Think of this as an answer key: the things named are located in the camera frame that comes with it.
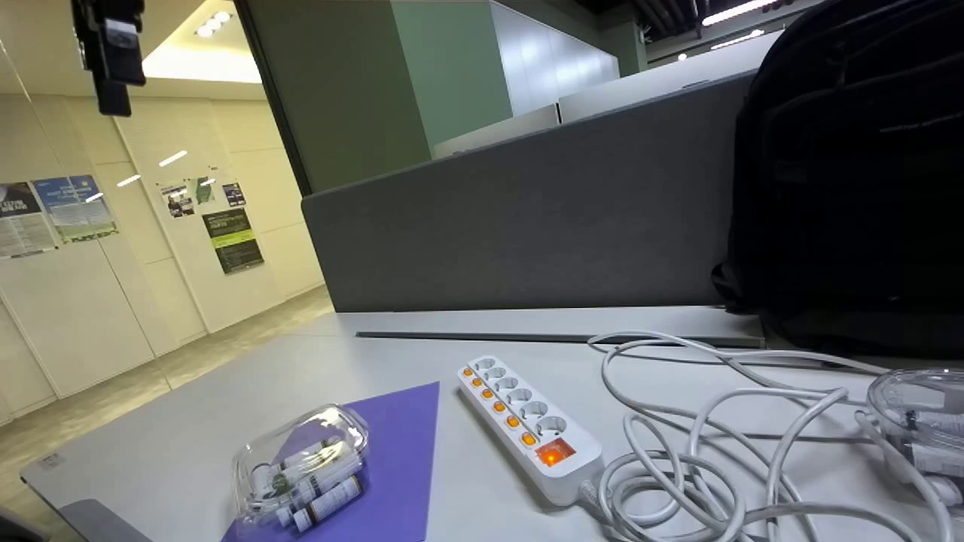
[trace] ceiling light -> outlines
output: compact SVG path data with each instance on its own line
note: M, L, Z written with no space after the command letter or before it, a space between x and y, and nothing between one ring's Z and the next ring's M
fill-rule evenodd
M713 47L710 47L710 50L719 49L720 47L726 47L727 45L733 45L734 43L740 43L741 41L751 40L753 38L756 38L757 36L762 36L763 34L764 34L764 31L758 28L753 32L747 34L746 36L741 36L739 38L736 38L735 40L729 40L729 41L723 41L722 43L717 43Z
M135 180L137 180L137 179L139 179L139 178L141 178L141 176L139 176L139 175L129 176L128 178L126 178L126 179L122 180L121 182L119 182L119 183L118 183L118 186L127 186L128 184L134 182Z
M167 158L161 160L160 162L157 163L157 165L163 168L164 166L167 166L171 162L174 162L175 160L179 160L183 158L185 154L187 154L187 150L180 150L168 156Z
M747 12L752 12L753 10L762 8L763 6L768 6L776 1L777 0L751 0L746 4L740 4L735 8L730 8L729 10L722 11L718 14L710 15L709 17L703 19L703 26L710 26L711 24L716 24L721 20L726 20L728 18L735 17L737 15L742 15Z

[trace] white power cord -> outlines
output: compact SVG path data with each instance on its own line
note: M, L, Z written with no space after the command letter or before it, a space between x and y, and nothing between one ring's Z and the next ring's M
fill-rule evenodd
M619 344L609 350L604 350L599 346L600 341L612 337L640 337L640 339ZM699 341L681 339L655 331L617 332L593 337L588 342L590 346L605 352L602 358L602 381L606 388L616 399L635 411L635 413L627 414L623 419L623 430L632 452L610 462L595 485L591 483L582 485L582 496L589 503L599 508L606 522L616 531L619 539L633 542L729 542L738 539L741 542L750 542L750 537L743 532L743 528L756 522L767 521L767 535L770 542L779 542L777 518L792 515L803 522L803 527L809 538L814 542L819 542L817 527L814 525L811 516L836 515L876 523L894 532L902 540L922 542L917 533L896 518L858 507L805 502L792 482L783 474L783 465L790 453L790 447L811 421L835 404L865 406L863 401L848 399L846 389L806 390L789 386L760 375L742 365L739 360L794 358L835 363L870 374L881 374L886 372L886 369L817 352L793 350L728 352ZM709 353L763 387L723 393L712 399L700 412L694 413L681 408L632 399L613 385L609 367L614 358L633 348L666 344L677 344ZM713 409L721 403L732 397L743 395L766 395L815 402L790 425L780 440L773 457L769 458L754 446L746 435L719 421L710 419ZM650 418L658 420L654 413L681 416L694 420L689 432L686 453L678 453L669 446L666 438L650 420ZM924 496L926 504L937 520L937 529L940 532L939 540L941 542L953 542L951 516L930 483L880 435L868 415L857 412L855 419L867 436L881 447L889 463L901 470L905 474L905 479L910 479ZM663 449L644 449L639 444L633 431L635 423L646 427L656 437ZM724 475L723 470L699 456L699 445L703 439L704 425L709 425L734 438L766 466L765 472L753 468L754 474L765 481L765 506L747 510L744 497ZM668 461L671 468L670 472L664 473L656 465L656 460ZM615 485L611 485L611 480L616 472L630 465L641 465L645 473L633 474ZM726 491L720 492L710 486L703 478L703 471L712 474L722 482ZM626 511L625 504L629 497L641 491L652 490L660 490L666 493L670 501L659 510L648 514L630 514ZM680 509L685 510L705 527L672 537L659 537L647 530L647 528L655 527L669 520Z

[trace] purple paper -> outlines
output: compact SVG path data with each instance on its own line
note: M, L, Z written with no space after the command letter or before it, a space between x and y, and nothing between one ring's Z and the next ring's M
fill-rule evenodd
M298 534L276 522L246 528L233 522L222 542L314 542L393 540L420 542L428 529L428 499L439 413L439 383L371 397L344 406L368 423L369 441L361 473L364 493L315 528ZM294 431L279 458L319 441L313 431Z

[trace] cubicle partition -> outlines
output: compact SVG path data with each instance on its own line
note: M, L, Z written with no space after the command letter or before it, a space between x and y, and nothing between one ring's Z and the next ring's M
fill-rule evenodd
M752 73L313 195L340 312L714 304Z

